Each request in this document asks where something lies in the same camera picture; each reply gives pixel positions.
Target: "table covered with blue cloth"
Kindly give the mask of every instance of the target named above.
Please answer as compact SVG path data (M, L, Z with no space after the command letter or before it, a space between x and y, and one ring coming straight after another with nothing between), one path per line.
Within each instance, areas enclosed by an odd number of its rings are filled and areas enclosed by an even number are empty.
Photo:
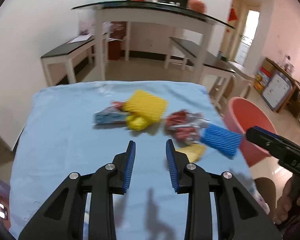
M10 232L17 239L21 230L58 185L71 173L94 173L114 156L136 142L136 157L130 188L124 196L114 195L118 240L184 239L188 195L177 195L171 186L165 145L171 138L164 122L141 132L124 125L93 124L93 114L126 101L136 89L168 101L164 114L187 109L202 112L205 119L225 128L210 103L205 87L169 81L89 82L49 87L34 95L33 109L21 134L10 180ZM176 149L182 147L173 139ZM205 171L231 171L254 194L249 168L239 151L229 159L207 147L197 162ZM85 223L89 221L89 204ZM218 235L213 211L213 234Z

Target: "blue ribbed cloth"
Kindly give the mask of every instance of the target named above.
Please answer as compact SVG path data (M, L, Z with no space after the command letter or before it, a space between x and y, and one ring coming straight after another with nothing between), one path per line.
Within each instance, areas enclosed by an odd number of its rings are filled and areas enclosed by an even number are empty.
M210 124L201 130L200 141L207 146L219 150L228 158L236 155L242 135Z

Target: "metal bolt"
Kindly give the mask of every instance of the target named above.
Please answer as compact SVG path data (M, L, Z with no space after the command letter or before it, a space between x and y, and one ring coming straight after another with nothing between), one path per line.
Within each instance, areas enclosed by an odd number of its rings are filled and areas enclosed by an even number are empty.
M108 170L108 171L112 171L114 168L115 168L115 166L113 163L108 163L106 165L106 170Z
M223 176L224 176L226 179L231 179L231 178L232 178L232 174L231 174L231 172L229 172L229 171L224 172L224 173L223 173Z
M70 179L76 179L77 177L79 177L79 174L76 173L76 172L73 172L73 173L71 173L71 174L69 175L69 178L70 178Z
M197 166L195 166L195 164L193 164L193 163L187 164L187 169L188 169L188 170L194 170L196 167L197 167Z

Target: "pink bucket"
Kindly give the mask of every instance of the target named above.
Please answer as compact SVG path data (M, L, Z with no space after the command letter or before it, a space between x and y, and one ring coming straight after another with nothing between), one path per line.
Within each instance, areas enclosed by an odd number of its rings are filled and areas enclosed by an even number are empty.
M266 114L254 103L240 97L231 98L223 121L230 131L243 135L240 150L249 167L270 156L268 151L245 139L247 129L255 125L269 132L277 133Z

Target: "light yellow object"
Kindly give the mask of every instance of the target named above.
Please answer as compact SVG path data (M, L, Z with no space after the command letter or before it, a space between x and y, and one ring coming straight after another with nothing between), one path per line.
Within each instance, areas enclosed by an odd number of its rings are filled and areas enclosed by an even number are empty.
M207 147L201 144L192 144L190 146L178 149L177 152L185 153L189 162L194 163L200 159Z
M124 104L123 110L144 117L153 123L160 121L167 104L167 100L138 89Z
M151 122L147 121L141 116L136 115L129 115L126 118L126 123L128 125L129 129L135 130L135 131L141 131L145 128L147 128Z

